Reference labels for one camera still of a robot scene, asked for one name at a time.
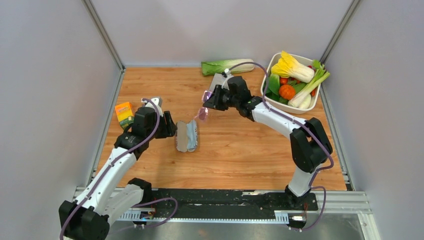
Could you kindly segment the newspaper print pouch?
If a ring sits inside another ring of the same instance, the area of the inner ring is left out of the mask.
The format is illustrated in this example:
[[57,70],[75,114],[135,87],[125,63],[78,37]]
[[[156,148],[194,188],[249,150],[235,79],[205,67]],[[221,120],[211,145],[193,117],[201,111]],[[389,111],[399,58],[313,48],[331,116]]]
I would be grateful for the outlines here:
[[187,151],[187,143],[188,143],[187,124],[188,123],[184,121],[178,121],[176,123],[177,131],[175,135],[175,144],[176,144],[176,149],[182,153],[188,152]]

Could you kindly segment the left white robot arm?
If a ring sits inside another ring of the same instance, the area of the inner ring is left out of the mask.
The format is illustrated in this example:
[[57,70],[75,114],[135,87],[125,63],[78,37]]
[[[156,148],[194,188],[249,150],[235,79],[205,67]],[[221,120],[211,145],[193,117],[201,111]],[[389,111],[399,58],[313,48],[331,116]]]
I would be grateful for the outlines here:
[[65,200],[59,207],[59,238],[104,240],[111,226],[127,210],[136,205],[144,208],[154,204],[151,183],[140,178],[131,179],[115,196],[112,193],[152,139],[173,137],[176,131],[169,111],[162,111],[154,103],[140,107],[92,182],[75,200]]

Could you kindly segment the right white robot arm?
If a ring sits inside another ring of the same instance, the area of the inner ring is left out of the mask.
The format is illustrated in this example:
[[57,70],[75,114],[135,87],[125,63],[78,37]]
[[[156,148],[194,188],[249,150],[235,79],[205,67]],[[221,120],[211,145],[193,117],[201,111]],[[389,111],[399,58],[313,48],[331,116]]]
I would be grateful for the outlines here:
[[295,172],[286,186],[286,205],[299,209],[312,189],[318,171],[333,153],[332,145],[321,121],[290,115],[251,94],[241,76],[216,73],[203,98],[203,107],[218,111],[235,108],[253,122],[263,124],[286,137],[290,142]]

